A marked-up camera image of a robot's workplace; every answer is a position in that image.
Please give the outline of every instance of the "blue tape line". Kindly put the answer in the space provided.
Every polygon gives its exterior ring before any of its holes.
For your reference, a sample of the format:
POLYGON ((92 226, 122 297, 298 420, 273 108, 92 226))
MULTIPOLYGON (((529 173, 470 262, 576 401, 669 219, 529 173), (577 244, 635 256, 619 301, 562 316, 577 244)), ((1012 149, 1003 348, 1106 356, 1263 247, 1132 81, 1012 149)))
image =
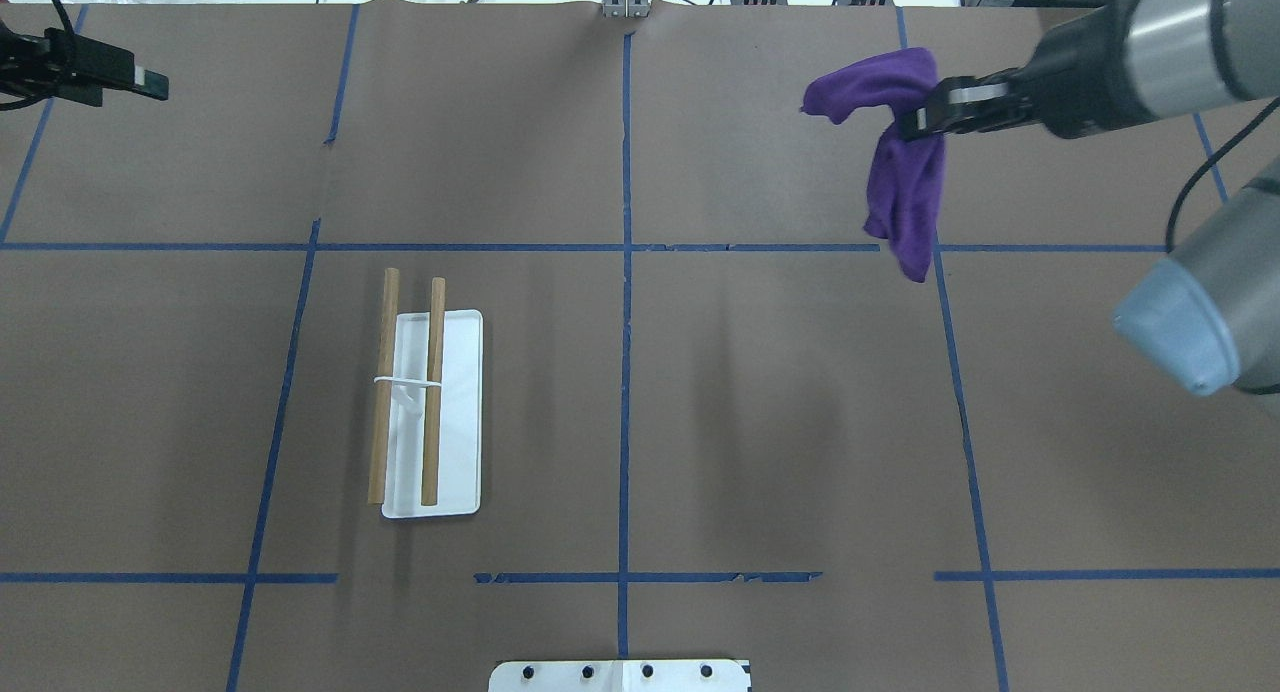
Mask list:
POLYGON ((259 574, 256 585, 337 585, 338 574, 321 572, 259 574))
MULTIPOLYGON (((1213 142, 1208 139, 1208 130, 1204 127, 1204 119, 1198 113, 1193 114, 1192 119, 1196 122, 1196 132, 1201 136, 1201 145, 1204 146, 1204 155, 1213 156, 1213 142)), ((1222 171, 1216 164, 1213 165, 1212 173, 1213 183, 1217 185, 1217 196, 1221 197, 1222 203, 1228 203, 1231 196, 1226 194, 1226 182, 1222 182, 1222 171)))
MULTIPOLYGON (((88 5, 82 4, 79 14, 76 17, 76 23, 72 26, 77 33, 84 27, 84 17, 88 15, 88 5)), ((4 210, 4 219, 0 221, 0 246, 9 237, 9 226, 13 226, 14 214, 18 214, 18 201, 22 200, 22 191, 27 187, 27 177, 31 174, 32 164, 36 162, 36 150, 40 148, 40 141, 45 137, 45 127, 49 124, 49 115, 54 113, 54 98, 50 98, 45 104, 45 109, 40 110, 40 122, 36 122, 36 132, 31 136, 31 145, 27 146, 27 156, 22 160, 22 169, 18 171, 18 180, 14 182, 13 194, 9 194, 9 205, 4 210)))
POLYGON ((936 582, 1094 582, 1105 579, 1280 579, 1280 568, 1027 569, 937 572, 936 582))
MULTIPOLYGON (((978 464, 973 455, 973 436, 969 431, 969 409, 965 404, 964 381, 960 377, 960 354, 956 352, 955 326, 951 322, 951 299, 947 297, 946 271, 938 246, 933 249, 933 278, 938 283, 942 304, 942 329, 947 338, 947 361, 951 363, 951 386, 955 390, 956 409, 960 413, 960 434, 964 441, 964 459, 969 473, 969 505, 973 509, 973 528, 978 537, 978 560, 983 574, 991 574, 991 551, 987 546, 987 523, 982 515, 982 492, 978 489, 978 464)), ((991 647, 996 656, 996 682, 1000 692, 1009 692, 1009 670, 1005 666, 1005 641, 1000 631, 1000 610, 996 606, 996 583, 983 578, 987 597, 987 625, 991 628, 991 647)))
POLYGON ((722 585, 760 582, 804 585, 820 572, 499 572, 476 573, 476 585, 722 585))
POLYGON ((631 559, 631 42, 622 37, 622 385, 618 441, 618 659, 628 655, 631 559))
POLYGON ((351 72, 351 49, 356 45, 356 26, 360 20, 360 5, 351 5, 351 20, 347 22, 347 46, 342 54, 342 72, 338 73, 338 92, 333 98, 333 122, 329 122, 329 136, 324 145, 333 145, 338 139, 338 123, 342 122, 342 104, 347 96, 347 73, 351 72))
POLYGON ((184 574, 148 572, 6 572, 6 585, 242 585, 247 577, 234 574, 184 574))
POLYGON ((1164 246, 938 246, 945 253, 1161 253, 1164 246))
POLYGON ((769 244, 690 244, 690 246, 632 246, 637 253, 878 253, 881 246, 769 246, 769 244))
MULTIPOLYGON (((186 572, 0 572, 0 585, 243 585, 243 573, 186 572)), ((260 585, 337 585, 338 574, 260 574, 260 585)))
POLYGON ((617 585, 616 572, 499 572, 479 573, 476 585, 617 585))
POLYGON ((645 585, 722 585, 727 582, 805 585, 819 577, 822 577, 820 572, 632 572, 627 574, 627 582, 645 585))
POLYGON ((227 673, 227 692, 234 692, 239 679, 241 660, 244 656, 244 640, 248 636, 248 618, 253 610, 253 587, 257 578, 257 565, 262 556, 262 539, 266 536, 266 515, 271 509, 271 491, 275 487, 275 467, 280 458, 280 437, 284 436, 284 414, 289 405, 289 391, 293 388, 293 367, 298 359, 298 333, 302 329, 302 313, 307 310, 307 294, 311 290, 311 271, 315 267, 316 240, 320 237, 320 221, 311 223, 311 238, 307 242, 307 258, 302 265, 302 283, 298 287, 298 304, 293 310, 293 329, 289 333, 289 350, 284 358, 284 379, 280 382, 280 399, 275 405, 275 427, 271 431, 271 450, 266 455, 266 473, 262 475, 262 496, 257 504, 257 522, 253 524, 253 545, 248 555, 248 581, 241 597, 241 615, 236 625, 236 643, 232 647, 230 669, 227 673))
POLYGON ((301 253, 307 246, 298 242, 5 242, 0 249, 12 251, 157 251, 157 253, 301 253))
POLYGON ((621 253, 622 246, 609 244, 480 244, 480 242, 325 242, 323 253, 362 253, 362 251, 403 251, 404 253, 621 253))
POLYGON ((908 49, 910 46, 906 41, 906 17, 902 14, 902 8, 893 5, 893 12, 897 13, 897 43, 901 49, 908 49))

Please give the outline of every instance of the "white plastic tray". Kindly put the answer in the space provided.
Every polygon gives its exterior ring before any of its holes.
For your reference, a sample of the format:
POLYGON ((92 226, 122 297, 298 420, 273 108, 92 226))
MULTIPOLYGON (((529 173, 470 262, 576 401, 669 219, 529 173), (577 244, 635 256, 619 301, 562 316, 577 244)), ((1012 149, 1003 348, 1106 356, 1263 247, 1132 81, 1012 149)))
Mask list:
POLYGON ((489 692, 750 692, 749 670, 746 660, 502 663, 489 692))
MULTIPOLYGON (((430 313, 402 313, 396 318, 394 377, 426 379, 430 317, 430 313)), ((476 310, 444 313, 438 504, 421 504, 426 391, 397 386, 392 393, 390 431, 387 436, 385 518, 474 514, 480 509, 481 370, 484 317, 476 310)))

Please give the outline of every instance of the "wooden dowel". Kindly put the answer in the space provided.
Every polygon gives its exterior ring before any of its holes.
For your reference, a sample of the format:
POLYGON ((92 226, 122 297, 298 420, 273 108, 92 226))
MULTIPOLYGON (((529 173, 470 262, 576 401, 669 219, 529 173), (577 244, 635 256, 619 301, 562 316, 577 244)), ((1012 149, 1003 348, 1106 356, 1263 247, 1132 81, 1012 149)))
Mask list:
MULTIPOLYGON (((431 318, 426 331, 426 379, 439 382, 444 370, 444 278, 431 279, 431 318)), ((426 429, 422 434, 422 505, 439 503, 440 389, 426 388, 426 429)))
MULTIPOLYGON (((399 313, 399 269, 383 271, 383 318, 378 334, 378 377, 389 377, 396 356, 396 317, 399 313)), ((392 382, 374 388, 374 441, 369 455, 369 504, 380 505, 387 492, 387 437, 392 426, 392 382)))

